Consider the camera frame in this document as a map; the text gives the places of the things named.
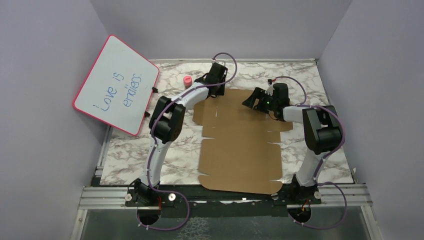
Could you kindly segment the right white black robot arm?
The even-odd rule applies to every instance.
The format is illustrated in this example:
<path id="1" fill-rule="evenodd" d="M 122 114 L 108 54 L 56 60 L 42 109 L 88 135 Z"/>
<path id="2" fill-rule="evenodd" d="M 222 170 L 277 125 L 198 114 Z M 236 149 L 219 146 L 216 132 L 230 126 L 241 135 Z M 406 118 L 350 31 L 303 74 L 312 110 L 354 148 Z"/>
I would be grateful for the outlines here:
<path id="1" fill-rule="evenodd" d="M 343 144 L 343 129 L 335 107 L 292 105 L 286 83 L 272 83 L 268 89 L 256 87 L 242 105 L 265 114 L 272 113 L 281 122 L 302 124 L 307 151 L 286 195 L 296 204 L 311 201 L 325 161 Z"/>

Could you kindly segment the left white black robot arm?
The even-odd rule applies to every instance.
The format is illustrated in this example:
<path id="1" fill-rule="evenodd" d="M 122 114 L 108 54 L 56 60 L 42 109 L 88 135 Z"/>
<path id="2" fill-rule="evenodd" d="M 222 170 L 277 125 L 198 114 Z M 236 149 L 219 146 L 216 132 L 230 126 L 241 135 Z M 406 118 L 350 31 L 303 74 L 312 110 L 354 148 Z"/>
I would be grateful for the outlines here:
<path id="1" fill-rule="evenodd" d="M 158 99 L 149 122 L 150 150 L 142 174 L 134 181 L 132 200 L 147 206 L 155 203 L 165 157 L 182 131 L 186 110 L 209 97 L 224 95 L 227 73 L 226 66 L 215 62 L 209 72 L 178 95 Z"/>

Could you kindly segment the brown cardboard box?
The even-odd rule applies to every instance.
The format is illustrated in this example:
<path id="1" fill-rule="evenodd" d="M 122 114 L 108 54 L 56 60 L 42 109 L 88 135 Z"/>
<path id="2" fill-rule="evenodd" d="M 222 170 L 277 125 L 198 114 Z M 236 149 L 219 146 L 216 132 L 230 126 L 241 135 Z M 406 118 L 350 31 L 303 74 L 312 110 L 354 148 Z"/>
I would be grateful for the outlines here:
<path id="1" fill-rule="evenodd" d="M 271 195 L 283 186 L 281 133 L 293 124 L 243 106 L 251 94 L 227 89 L 194 106 L 192 120 L 203 136 L 198 180 L 206 189 Z"/>

